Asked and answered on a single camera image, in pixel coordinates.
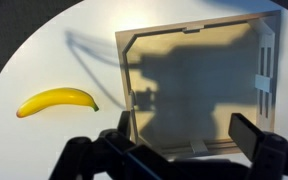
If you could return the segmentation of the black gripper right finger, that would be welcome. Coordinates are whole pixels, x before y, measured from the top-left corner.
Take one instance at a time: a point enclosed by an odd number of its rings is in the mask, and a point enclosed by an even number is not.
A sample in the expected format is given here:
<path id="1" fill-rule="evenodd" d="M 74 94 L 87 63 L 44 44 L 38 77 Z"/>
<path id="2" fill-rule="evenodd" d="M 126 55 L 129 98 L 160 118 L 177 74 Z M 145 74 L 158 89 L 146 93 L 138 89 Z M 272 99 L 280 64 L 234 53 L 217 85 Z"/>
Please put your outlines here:
<path id="1" fill-rule="evenodd" d="M 252 162 L 247 180 L 282 180 L 288 176 L 288 140 L 261 131 L 241 113 L 232 113 L 228 134 Z"/>

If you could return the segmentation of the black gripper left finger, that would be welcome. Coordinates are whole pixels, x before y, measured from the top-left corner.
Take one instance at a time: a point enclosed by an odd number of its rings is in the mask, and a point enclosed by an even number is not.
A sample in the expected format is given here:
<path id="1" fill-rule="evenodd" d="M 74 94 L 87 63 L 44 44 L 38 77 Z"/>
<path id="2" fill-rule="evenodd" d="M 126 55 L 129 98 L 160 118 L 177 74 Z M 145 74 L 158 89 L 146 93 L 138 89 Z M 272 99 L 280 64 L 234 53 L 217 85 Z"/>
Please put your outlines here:
<path id="1" fill-rule="evenodd" d="M 113 180 L 157 180 L 133 155 L 139 146 L 129 140 L 130 118 L 130 112 L 123 111 L 117 128 L 103 130 L 95 141 L 85 136 L 68 140 L 49 180 L 93 180 L 102 172 Z"/>

